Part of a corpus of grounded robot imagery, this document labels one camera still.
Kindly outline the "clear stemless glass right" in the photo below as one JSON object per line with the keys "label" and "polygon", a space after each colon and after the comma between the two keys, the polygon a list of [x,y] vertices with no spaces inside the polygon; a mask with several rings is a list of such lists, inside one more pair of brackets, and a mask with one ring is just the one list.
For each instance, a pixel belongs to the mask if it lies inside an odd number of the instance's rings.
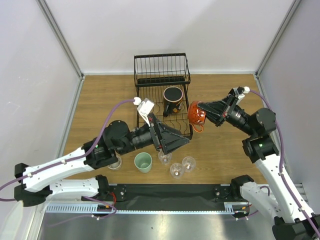
{"label": "clear stemless glass right", "polygon": [[187,173],[192,172],[196,168],[196,160],[191,156],[186,156],[182,160],[182,165]]}

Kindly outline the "left aluminium frame post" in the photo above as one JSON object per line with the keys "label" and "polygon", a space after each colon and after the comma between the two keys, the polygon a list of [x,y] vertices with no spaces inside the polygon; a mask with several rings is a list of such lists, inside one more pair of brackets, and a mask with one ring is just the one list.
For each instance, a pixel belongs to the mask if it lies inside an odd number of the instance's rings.
{"label": "left aluminium frame post", "polygon": [[82,79],[84,74],[81,71],[81,68],[69,46],[69,44],[67,43],[67,40],[56,20],[56,18],[54,17],[48,3],[46,0],[35,0],[35,2],[38,4],[42,14],[44,15],[44,18],[46,19],[49,27],[51,28],[53,34],[55,35],[58,43],[60,44],[63,52],[65,53],[68,61],[70,62],[73,70],[75,71],[75,73],[77,74],[77,76]]}

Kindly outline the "clear stemless glass front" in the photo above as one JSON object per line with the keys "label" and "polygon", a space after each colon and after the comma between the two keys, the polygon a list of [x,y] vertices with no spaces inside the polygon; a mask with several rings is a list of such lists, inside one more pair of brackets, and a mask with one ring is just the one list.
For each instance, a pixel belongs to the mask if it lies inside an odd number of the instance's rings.
{"label": "clear stemless glass front", "polygon": [[170,174],[173,178],[179,179],[184,175],[185,169],[181,163],[173,163],[170,166]]}

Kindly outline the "pale green cup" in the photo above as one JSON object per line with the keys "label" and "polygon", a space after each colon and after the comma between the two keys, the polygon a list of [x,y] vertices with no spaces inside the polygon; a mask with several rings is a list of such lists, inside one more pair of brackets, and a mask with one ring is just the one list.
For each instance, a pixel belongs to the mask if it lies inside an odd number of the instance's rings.
{"label": "pale green cup", "polygon": [[134,158],[134,165],[136,168],[146,174],[152,168],[153,159],[152,156],[147,152],[138,153]]}

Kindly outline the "aluminium frame post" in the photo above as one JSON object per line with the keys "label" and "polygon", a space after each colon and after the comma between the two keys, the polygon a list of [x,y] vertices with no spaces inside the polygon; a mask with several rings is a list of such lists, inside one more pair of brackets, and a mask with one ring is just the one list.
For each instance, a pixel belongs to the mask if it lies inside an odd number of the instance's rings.
{"label": "aluminium frame post", "polygon": [[285,33],[287,27],[289,26],[292,18],[294,17],[296,11],[298,10],[299,6],[301,5],[302,0],[293,0],[288,11],[286,12],[278,30],[276,31],[275,36],[273,37],[271,44],[269,45],[266,53],[264,54],[260,64],[258,65],[257,70],[255,71],[255,75],[258,78],[261,73],[263,72],[265,66],[267,65],[271,55],[273,54],[274,50],[276,49],[279,41],[281,40],[283,34]]}
{"label": "aluminium frame post", "polygon": [[63,52],[65,53],[68,61],[70,62],[73,70],[75,71],[75,73],[77,74],[77,76],[82,79],[84,74],[81,71],[81,68],[69,46],[69,44],[67,43],[67,40],[56,20],[56,18],[54,17],[48,3],[46,0],[35,0],[35,2],[38,4],[42,14],[44,15],[44,18],[46,19],[49,27],[51,28],[53,34],[55,35],[58,43],[60,44]]}

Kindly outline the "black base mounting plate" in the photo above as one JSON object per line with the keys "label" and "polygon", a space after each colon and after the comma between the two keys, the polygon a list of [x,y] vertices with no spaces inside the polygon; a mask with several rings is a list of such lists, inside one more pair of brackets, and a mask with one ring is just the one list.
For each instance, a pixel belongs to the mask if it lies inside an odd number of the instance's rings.
{"label": "black base mounting plate", "polygon": [[214,206],[226,202],[246,202],[230,185],[220,184],[117,184],[98,194],[101,201],[126,206]]}

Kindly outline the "clear stemless glass back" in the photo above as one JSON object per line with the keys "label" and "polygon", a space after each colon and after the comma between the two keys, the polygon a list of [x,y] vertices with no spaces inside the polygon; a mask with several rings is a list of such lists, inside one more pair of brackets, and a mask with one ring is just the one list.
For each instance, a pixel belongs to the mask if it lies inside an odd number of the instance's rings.
{"label": "clear stemless glass back", "polygon": [[172,153],[164,154],[163,151],[159,151],[158,158],[160,162],[164,165],[169,164],[172,160]]}

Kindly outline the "small orange black cup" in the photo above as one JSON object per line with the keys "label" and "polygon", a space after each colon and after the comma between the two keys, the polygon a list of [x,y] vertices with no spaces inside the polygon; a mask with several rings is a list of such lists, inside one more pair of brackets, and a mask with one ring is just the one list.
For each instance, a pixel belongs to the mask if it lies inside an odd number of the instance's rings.
{"label": "small orange black cup", "polygon": [[206,113],[198,107],[199,103],[201,103],[201,101],[193,101],[187,111],[188,122],[197,133],[201,133],[204,130],[206,121]]}

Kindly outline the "black skull pattern mug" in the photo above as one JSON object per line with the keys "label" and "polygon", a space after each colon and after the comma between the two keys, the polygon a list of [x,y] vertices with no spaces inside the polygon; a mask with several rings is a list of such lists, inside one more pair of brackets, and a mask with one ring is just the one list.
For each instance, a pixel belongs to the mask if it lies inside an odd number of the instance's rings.
{"label": "black skull pattern mug", "polygon": [[183,91],[177,86],[169,86],[163,91],[163,116],[177,114],[181,110]]}

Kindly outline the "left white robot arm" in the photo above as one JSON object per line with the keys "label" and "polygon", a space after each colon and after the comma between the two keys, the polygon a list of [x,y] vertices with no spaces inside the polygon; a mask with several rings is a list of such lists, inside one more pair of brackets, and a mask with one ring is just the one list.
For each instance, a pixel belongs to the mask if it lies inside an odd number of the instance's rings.
{"label": "left white robot arm", "polygon": [[14,175],[19,185],[14,188],[14,199],[24,207],[33,207],[52,197],[105,201],[112,189],[108,179],[98,175],[85,180],[69,180],[68,177],[110,166],[122,156],[147,146],[170,154],[188,144],[183,134],[148,115],[149,123],[130,130],[127,123],[115,120],[92,141],[60,158],[37,166],[16,164]]}

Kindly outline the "right aluminium frame post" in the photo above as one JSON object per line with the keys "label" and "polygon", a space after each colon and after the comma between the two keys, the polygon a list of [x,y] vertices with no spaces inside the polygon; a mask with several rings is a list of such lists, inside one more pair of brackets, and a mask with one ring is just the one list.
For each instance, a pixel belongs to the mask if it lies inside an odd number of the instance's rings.
{"label": "right aluminium frame post", "polygon": [[276,49],[279,41],[281,40],[283,34],[285,33],[287,27],[289,26],[292,18],[294,17],[296,11],[298,10],[299,6],[301,5],[302,0],[293,0],[288,11],[286,12],[278,30],[276,31],[275,36],[273,37],[271,44],[269,45],[266,53],[264,54],[260,64],[258,65],[257,70],[255,71],[255,75],[258,78],[261,73],[263,72],[265,66],[267,65],[271,55],[273,54],[274,50]]}

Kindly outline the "clear stemless glass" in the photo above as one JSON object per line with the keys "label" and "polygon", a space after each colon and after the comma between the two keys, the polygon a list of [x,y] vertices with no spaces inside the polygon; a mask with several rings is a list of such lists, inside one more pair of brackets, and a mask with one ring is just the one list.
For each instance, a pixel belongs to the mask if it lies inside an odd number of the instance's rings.
{"label": "clear stemless glass", "polygon": [[179,179],[184,175],[185,169],[181,163],[173,163],[170,166],[170,174],[173,178]]}
{"label": "clear stemless glass", "polygon": [[164,154],[163,151],[159,151],[158,158],[160,162],[164,165],[169,164],[172,160],[172,153]]}
{"label": "clear stemless glass", "polygon": [[192,172],[196,168],[196,160],[191,156],[186,156],[182,160],[182,165],[187,173]]}

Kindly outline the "short clear glass tumbler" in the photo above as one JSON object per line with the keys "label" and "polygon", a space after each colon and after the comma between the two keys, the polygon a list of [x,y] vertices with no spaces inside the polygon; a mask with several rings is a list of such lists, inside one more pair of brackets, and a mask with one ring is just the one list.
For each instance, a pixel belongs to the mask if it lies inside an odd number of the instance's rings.
{"label": "short clear glass tumbler", "polygon": [[117,157],[117,161],[107,166],[110,170],[118,171],[122,167],[122,158],[118,155],[116,157]]}

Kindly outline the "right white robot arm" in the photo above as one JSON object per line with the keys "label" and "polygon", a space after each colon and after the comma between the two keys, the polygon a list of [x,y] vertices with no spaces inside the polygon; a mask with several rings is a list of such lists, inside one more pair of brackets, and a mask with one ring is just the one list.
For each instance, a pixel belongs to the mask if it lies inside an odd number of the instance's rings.
{"label": "right white robot arm", "polygon": [[315,240],[320,237],[320,216],[306,203],[290,179],[283,154],[270,134],[277,129],[276,114],[260,108],[247,114],[238,105],[239,97],[229,94],[219,101],[199,102],[197,107],[216,126],[227,122],[249,137],[242,142],[245,154],[267,180],[273,197],[264,193],[247,175],[232,179],[230,195],[247,200],[272,223],[277,240]]}

